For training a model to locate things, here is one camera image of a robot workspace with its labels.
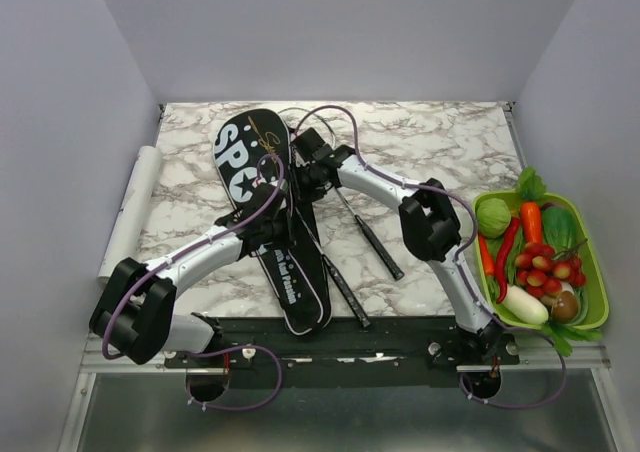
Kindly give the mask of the badminton racket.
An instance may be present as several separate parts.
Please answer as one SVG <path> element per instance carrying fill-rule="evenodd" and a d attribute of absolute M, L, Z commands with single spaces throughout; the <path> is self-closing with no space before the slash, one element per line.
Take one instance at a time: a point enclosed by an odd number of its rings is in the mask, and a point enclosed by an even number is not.
<path fill-rule="evenodd" d="M 303 216 L 303 214 L 302 214 L 302 212 L 300 211 L 299 208 L 296 209 L 296 214 L 299 217 L 300 222 L 302 223 L 302 225 L 305 227 L 306 231 L 308 232 L 308 234 L 309 234 L 309 236 L 310 236 L 310 238 L 312 240 L 312 243 L 314 244 L 316 249 L 319 251 L 321 260 L 323 262 L 324 269 L 326 270 L 328 276 L 331 278 L 331 280 L 333 281 L 333 283 L 335 284 L 335 286 L 337 287 L 337 289 L 339 290 L 339 292 L 341 293 L 341 295 L 345 299 L 345 301 L 348 304 L 349 308 L 351 309 L 353 315 L 359 321 L 361 327 L 363 329 L 369 328 L 371 326 L 371 321 L 370 321 L 368 315 L 364 311 L 363 306 L 361 305 L 361 303 L 357 299 L 355 293 L 353 292 L 353 290 L 351 289 L 351 287 L 347 283 L 347 281 L 346 281 L 345 277 L 343 276 L 343 274 L 340 272 L 340 270 L 338 269 L 336 264 L 324 252 L 324 250 L 323 250 L 323 248 L 322 248 L 322 246 L 320 244 L 319 238 L 317 237 L 317 232 L 309 226 L 309 224 L 305 220 L 305 218 L 304 218 L 304 216 Z"/>
<path fill-rule="evenodd" d="M 364 238 L 368 241 L 381 263 L 385 266 L 394 281 L 399 281 L 404 277 L 404 272 L 399 265 L 392 258 L 391 254 L 384 247 L 378 236 L 372 230 L 372 228 L 364 221 L 364 219 L 356 213 L 351 204 L 347 201 L 344 195 L 335 187 L 333 183 L 330 184 L 330 188 L 335 191 L 335 194 L 346 207 L 354 222 L 358 226 L 360 232 Z"/>

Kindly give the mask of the black racket bag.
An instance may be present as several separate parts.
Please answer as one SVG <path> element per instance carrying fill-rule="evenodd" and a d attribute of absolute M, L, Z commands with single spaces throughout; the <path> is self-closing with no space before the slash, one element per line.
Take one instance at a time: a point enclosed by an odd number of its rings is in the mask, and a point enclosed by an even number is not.
<path fill-rule="evenodd" d="M 243 253 L 260 263 L 290 333 L 321 330 L 332 316 L 328 277 L 312 207 L 297 197 L 289 128 L 272 110 L 243 112 L 218 132 L 213 161 L 234 208 L 233 218 L 217 223 L 232 225 L 266 207 L 239 230 Z"/>

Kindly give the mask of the white shuttlecock tube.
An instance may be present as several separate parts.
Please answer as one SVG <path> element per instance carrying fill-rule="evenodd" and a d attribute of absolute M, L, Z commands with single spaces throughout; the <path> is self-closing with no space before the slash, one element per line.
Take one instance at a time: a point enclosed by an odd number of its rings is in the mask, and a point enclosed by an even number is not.
<path fill-rule="evenodd" d="M 116 265 L 133 257 L 149 212 L 162 164 L 162 153 L 152 146 L 140 148 L 98 272 L 105 285 Z"/>

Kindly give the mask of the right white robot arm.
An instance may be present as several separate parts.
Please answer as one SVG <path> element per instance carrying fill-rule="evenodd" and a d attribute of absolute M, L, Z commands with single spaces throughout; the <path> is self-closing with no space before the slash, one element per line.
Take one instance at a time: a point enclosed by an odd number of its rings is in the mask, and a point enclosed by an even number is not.
<path fill-rule="evenodd" d="M 420 183 L 367 164 L 350 146 L 332 149 L 313 129 L 297 135 L 292 146 L 305 163 L 304 191 L 331 184 L 362 193 L 398 214 L 405 247 L 433 270 L 451 303 L 461 358 L 480 364 L 493 356 L 502 327 L 464 257 L 453 195 L 435 179 Z"/>

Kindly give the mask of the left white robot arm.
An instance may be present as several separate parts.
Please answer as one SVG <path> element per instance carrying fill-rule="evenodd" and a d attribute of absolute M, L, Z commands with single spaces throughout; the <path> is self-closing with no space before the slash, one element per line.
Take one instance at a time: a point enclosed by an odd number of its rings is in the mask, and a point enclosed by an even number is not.
<path fill-rule="evenodd" d="M 103 357 L 142 365 L 160 352 L 185 352 L 201 367 L 214 365 L 222 352 L 214 326 L 196 315 L 175 314 L 175 302 L 207 275 L 281 236 L 285 200 L 285 192 L 262 185 L 247 204 L 195 241 L 146 263 L 121 260 L 89 321 L 102 338 Z"/>

